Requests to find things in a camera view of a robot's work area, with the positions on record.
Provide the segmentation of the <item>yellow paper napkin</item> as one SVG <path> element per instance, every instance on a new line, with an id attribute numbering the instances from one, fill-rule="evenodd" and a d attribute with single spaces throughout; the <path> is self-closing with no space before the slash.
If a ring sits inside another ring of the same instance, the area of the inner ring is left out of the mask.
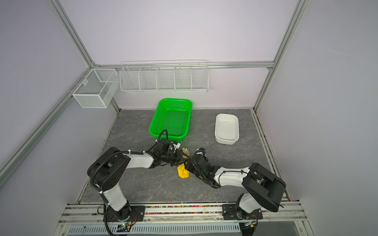
<path id="1" fill-rule="evenodd" d="M 178 176 L 181 179 L 186 179 L 190 177 L 190 172 L 186 169 L 185 163 L 190 159 L 190 155 L 183 153 L 182 157 L 180 157 L 178 163 L 177 163 L 177 171 L 178 171 Z"/>

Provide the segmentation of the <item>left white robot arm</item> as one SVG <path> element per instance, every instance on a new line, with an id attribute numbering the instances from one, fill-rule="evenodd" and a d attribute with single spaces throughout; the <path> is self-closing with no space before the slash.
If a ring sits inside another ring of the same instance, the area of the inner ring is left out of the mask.
<path id="1" fill-rule="evenodd" d="M 109 148 L 87 170 L 90 185 L 105 203 L 104 215 L 115 221 L 128 221 L 132 211 L 130 202 L 122 193 L 119 181 L 126 169 L 152 169 L 163 164 L 179 166 L 190 158 L 187 149 L 181 144 L 168 139 L 156 140 L 146 151 L 122 151 Z"/>

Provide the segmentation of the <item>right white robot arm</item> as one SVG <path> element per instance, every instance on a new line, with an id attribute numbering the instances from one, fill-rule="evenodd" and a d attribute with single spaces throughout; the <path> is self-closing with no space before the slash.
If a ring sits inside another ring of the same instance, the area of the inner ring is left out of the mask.
<path id="1" fill-rule="evenodd" d="M 258 219 L 255 211 L 261 208 L 270 212 L 279 211 L 286 190 L 286 183 L 280 177 L 258 163 L 239 169 L 213 166 L 205 154 L 206 150 L 200 148 L 192 157 L 185 158 L 185 170 L 214 189 L 236 186 L 246 190 L 234 205 L 230 205 L 230 210 L 223 210 L 225 219 Z"/>

